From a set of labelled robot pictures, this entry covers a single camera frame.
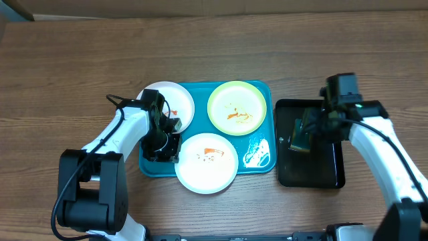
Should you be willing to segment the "green yellow sponge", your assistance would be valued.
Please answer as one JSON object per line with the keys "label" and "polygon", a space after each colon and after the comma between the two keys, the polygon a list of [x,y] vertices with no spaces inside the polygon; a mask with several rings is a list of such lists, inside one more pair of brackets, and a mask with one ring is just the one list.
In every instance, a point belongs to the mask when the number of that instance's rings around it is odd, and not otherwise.
{"label": "green yellow sponge", "polygon": [[312,146],[312,135],[304,130],[304,121],[295,120],[294,130],[290,141],[290,149],[303,153],[309,153]]}

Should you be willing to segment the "white plate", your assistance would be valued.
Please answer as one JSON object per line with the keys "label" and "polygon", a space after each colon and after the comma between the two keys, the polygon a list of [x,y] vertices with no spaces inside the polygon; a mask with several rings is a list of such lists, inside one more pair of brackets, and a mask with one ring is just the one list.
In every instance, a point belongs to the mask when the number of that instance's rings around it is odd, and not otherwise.
{"label": "white plate", "polygon": [[228,187],[238,166],[237,151],[230,141],[214,133],[201,133],[183,143],[175,173],[188,190],[208,195]]}
{"label": "white plate", "polygon": [[180,118],[181,128],[178,133],[183,132],[192,122],[195,114],[195,103],[187,89],[174,82],[155,82],[144,89],[158,90],[168,102],[170,108],[163,107],[165,116]]}

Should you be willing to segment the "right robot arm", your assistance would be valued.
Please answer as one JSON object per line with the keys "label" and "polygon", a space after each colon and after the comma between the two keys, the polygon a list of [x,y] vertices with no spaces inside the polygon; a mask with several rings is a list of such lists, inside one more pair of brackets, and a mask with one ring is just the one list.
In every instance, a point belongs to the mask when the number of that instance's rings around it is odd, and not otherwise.
{"label": "right robot arm", "polygon": [[329,142],[349,141],[366,161],[387,205],[376,229],[363,224],[329,227],[331,240],[422,240],[427,221],[427,178],[398,140],[392,121],[377,100],[307,108],[297,135]]}

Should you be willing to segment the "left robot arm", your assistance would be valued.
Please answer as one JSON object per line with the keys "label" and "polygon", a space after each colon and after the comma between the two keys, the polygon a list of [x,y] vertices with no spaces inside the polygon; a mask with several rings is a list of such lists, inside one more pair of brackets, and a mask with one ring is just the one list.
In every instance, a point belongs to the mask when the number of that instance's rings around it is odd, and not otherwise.
{"label": "left robot arm", "polygon": [[80,232],[78,240],[148,240],[146,227],[128,213],[125,162],[139,144],[152,162],[177,163],[181,122],[163,114],[162,94],[139,99],[107,95],[116,107],[111,123],[82,149],[65,150],[59,162],[58,197],[51,230]]}

